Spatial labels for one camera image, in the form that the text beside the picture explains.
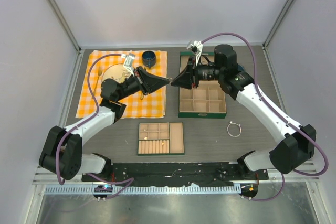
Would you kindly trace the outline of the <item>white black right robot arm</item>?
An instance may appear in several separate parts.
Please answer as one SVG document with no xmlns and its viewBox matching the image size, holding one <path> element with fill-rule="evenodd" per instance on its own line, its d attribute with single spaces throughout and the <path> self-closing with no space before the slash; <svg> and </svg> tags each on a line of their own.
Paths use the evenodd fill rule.
<svg viewBox="0 0 336 224">
<path fill-rule="evenodd" d="M 221 90 L 246 107 L 270 132 L 277 146 L 270 151 L 251 151 L 238 161 L 237 173 L 242 179 L 250 179 L 257 170 L 275 168 L 288 174 L 314 155 L 316 130 L 310 124 L 302 126 L 277 107 L 255 85 L 252 76 L 241 71 L 237 53 L 231 45 L 218 45 L 214 49 L 214 61 L 201 63 L 202 46 L 188 46 L 194 54 L 186 67 L 172 81 L 172 86 L 192 89 L 201 81 L 217 81 Z"/>
</svg>

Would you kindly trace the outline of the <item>green jewelry tray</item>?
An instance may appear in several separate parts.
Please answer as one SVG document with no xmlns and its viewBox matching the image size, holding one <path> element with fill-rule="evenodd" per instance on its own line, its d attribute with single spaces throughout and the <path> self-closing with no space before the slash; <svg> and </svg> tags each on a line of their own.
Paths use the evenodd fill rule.
<svg viewBox="0 0 336 224">
<path fill-rule="evenodd" d="M 138 156 L 184 155 L 182 122 L 140 123 Z"/>
</svg>

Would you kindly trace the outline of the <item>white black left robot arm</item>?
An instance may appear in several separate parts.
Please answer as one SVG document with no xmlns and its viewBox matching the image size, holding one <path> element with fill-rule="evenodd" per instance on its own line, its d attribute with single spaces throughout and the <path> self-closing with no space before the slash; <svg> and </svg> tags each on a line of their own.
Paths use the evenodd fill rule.
<svg viewBox="0 0 336 224">
<path fill-rule="evenodd" d="M 126 105 L 120 100 L 139 91 L 144 95 L 151 94 L 169 82 L 169 79 L 150 74 L 142 67 L 137 67 L 134 74 L 122 83 L 105 79 L 101 84 L 102 100 L 95 112 L 65 128 L 54 126 L 50 129 L 39 165 L 55 173 L 61 185 L 77 174 L 87 173 L 93 173 L 102 182 L 107 181 L 112 174 L 111 161 L 99 154 L 85 155 L 82 147 L 122 117 Z"/>
</svg>

